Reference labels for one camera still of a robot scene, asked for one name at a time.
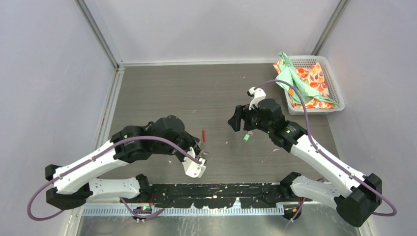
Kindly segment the key with green tag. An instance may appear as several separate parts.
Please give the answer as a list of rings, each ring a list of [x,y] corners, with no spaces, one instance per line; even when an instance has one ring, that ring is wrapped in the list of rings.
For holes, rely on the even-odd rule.
[[[249,139],[252,137],[252,135],[253,135],[253,132],[252,132],[252,131],[247,131],[247,132],[245,133],[244,137],[243,137],[243,141],[244,141],[244,142],[248,142],[248,141],[249,141]]]

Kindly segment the red handled metal keyring holder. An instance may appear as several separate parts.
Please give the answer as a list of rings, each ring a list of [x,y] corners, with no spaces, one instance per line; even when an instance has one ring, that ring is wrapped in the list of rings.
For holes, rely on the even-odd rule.
[[[209,155],[209,152],[206,150],[206,140],[207,140],[206,139],[206,131],[205,131],[205,129],[202,129],[201,140],[200,140],[200,144],[199,144],[200,149],[201,149],[200,154],[199,154],[200,157]]]

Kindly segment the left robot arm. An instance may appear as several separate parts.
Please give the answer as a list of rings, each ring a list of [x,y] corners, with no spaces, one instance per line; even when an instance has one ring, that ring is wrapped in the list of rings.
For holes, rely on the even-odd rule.
[[[128,179],[101,179],[101,175],[152,155],[174,155],[191,178],[200,178],[206,159],[200,156],[200,140],[185,130],[176,116],[159,118],[145,126],[126,126],[101,147],[66,166],[49,165],[45,178],[53,187],[46,191],[46,202],[60,210],[85,203],[122,198],[144,204],[152,197],[146,176]]]

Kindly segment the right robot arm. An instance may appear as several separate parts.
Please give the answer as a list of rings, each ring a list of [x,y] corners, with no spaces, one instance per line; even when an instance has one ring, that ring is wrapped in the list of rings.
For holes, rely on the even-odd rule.
[[[237,105],[228,124],[235,132],[260,130],[288,153],[299,157],[328,182],[320,183],[292,172],[281,180],[281,197],[293,202],[304,197],[336,210],[348,224],[360,227],[381,205],[382,180],[374,173],[365,175],[348,166],[310,139],[306,129],[289,121],[274,99],[260,101],[256,107]]]

